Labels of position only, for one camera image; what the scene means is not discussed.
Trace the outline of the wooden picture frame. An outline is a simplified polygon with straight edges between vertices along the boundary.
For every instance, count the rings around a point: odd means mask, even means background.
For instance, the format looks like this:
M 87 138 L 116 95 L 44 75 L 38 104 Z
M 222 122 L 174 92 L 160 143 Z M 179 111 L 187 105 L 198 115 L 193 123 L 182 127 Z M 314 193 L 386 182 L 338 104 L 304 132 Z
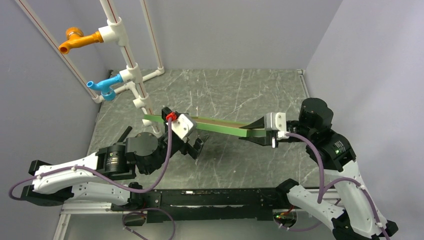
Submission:
M 236 137 L 264 137 L 266 135 L 266 131 L 264 129 L 241 129 L 200 122 L 196 123 L 197 127 L 195 128 L 195 130 L 209 131 Z

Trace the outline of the white pvc pipe stand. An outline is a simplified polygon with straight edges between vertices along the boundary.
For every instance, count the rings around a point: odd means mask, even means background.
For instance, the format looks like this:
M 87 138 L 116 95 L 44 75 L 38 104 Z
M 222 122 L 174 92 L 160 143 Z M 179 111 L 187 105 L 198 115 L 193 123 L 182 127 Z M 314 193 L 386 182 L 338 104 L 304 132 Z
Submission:
M 146 2 L 142 0 L 141 2 L 142 14 L 144 16 L 148 34 L 151 39 L 151 44 L 154 50 L 155 59 L 157 63 L 157 68 L 153 72 L 142 75 L 141 68 L 139 67 L 134 54 L 130 47 L 129 37 L 124 25 L 122 18 L 119 16 L 118 11 L 115 7 L 115 4 L 112 0 L 102 0 L 100 1 L 101 7 L 106 16 L 106 26 L 100 27 L 97 32 L 99 32 L 103 38 L 102 43 L 115 43 L 123 56 L 125 61 L 125 69 L 118 72 L 123 79 L 123 83 L 117 83 L 111 87 L 114 89 L 116 94 L 130 91 L 132 92 L 134 99 L 133 104 L 136 109 L 139 109 L 143 112 L 143 124 L 146 127 L 152 127 L 153 133 L 155 136 L 161 135 L 159 125 L 151 120 L 147 119 L 147 115 L 153 115 L 153 107 L 149 94 L 145 88 L 144 83 L 152 78 L 159 77 L 164 74 L 165 67 L 162 64 L 161 57 L 159 54 L 159 49 L 157 42 L 155 40 L 154 32 L 152 29 L 151 21 L 149 18 L 149 13 L 146 7 Z M 16 4 L 24 12 L 24 14 L 29 18 L 33 23 L 36 29 L 40 34 L 45 38 L 48 44 L 53 48 L 57 53 L 60 59 L 64 64 L 69 68 L 69 70 L 74 74 L 76 79 L 83 85 L 85 90 L 90 95 L 91 99 L 95 103 L 105 102 L 104 98 L 101 95 L 100 91 L 89 89 L 86 84 L 88 81 L 84 78 L 83 74 L 78 70 L 76 65 L 72 60 L 67 56 L 68 54 L 62 54 L 58 50 L 58 47 L 61 43 L 58 43 L 54 36 L 49 32 L 48 28 L 44 25 L 41 19 L 37 16 L 34 10 L 31 8 L 29 3 L 26 0 L 17 0 Z

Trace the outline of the brown backing board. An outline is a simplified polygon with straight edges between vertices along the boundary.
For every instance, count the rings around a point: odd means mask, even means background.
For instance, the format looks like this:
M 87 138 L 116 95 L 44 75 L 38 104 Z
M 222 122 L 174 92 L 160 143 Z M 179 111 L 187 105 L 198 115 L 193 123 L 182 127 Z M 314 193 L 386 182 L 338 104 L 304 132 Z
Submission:
M 248 123 L 245 123 L 245 122 L 229 121 L 229 120 L 216 119 L 216 118 L 194 116 L 193 119 L 197 123 L 224 126 L 224 127 L 230 127 L 230 128 L 240 128 L 240 127 L 248 125 Z

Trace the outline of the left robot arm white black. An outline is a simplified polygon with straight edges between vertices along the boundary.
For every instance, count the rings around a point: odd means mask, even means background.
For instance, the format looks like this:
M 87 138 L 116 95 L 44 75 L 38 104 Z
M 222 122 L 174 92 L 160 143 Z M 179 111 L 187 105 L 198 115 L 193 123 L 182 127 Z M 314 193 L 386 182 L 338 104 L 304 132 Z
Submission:
M 127 210 L 144 207 L 146 193 L 160 183 L 170 158 L 180 153 L 197 159 L 204 146 L 200 138 L 190 144 L 197 124 L 188 114 L 165 107 L 160 118 L 165 127 L 160 137 L 124 133 L 116 143 L 78 160 L 57 165 L 32 161 L 20 200 L 43 207 L 71 201 L 108 202 Z

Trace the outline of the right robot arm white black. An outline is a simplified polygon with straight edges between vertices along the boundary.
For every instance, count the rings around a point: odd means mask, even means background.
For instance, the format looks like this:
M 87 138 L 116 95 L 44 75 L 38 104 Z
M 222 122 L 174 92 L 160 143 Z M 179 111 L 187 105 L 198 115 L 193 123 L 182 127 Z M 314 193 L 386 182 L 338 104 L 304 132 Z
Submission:
M 264 130 L 265 136 L 250 135 L 245 140 L 273 148 L 279 143 L 303 142 L 309 157 L 317 163 L 318 193 L 289 178 L 275 189 L 280 207 L 305 210 L 327 226 L 337 240 L 389 239 L 399 228 L 376 207 L 350 142 L 332 129 L 333 116 L 324 100 L 310 97 L 301 103 L 298 120 L 287 120 L 282 112 L 267 113 L 245 126 L 247 130 Z

